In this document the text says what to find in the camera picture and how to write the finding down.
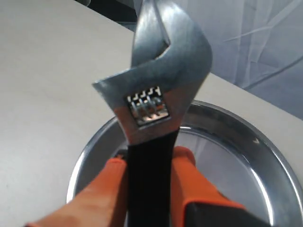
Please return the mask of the black orange right gripper left finger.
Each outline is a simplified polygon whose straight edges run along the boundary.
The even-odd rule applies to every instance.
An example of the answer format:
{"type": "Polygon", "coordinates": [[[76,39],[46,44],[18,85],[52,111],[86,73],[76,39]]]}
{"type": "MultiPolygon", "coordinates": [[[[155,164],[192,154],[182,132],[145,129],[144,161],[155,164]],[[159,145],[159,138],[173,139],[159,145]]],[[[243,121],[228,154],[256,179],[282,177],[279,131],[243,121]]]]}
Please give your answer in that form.
{"type": "Polygon", "coordinates": [[[122,227],[127,211],[127,151],[121,149],[70,202],[27,227],[122,227]]]}

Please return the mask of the black orange right gripper right finger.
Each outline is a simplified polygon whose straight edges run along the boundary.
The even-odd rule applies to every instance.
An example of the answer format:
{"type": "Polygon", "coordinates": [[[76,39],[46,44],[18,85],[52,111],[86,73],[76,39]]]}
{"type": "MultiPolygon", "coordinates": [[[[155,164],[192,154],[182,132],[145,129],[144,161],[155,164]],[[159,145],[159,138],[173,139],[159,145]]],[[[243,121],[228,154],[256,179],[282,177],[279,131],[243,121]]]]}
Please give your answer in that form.
{"type": "Polygon", "coordinates": [[[196,167],[185,147],[175,147],[171,164],[170,215],[174,227],[268,227],[241,204],[225,197],[196,167]]]}

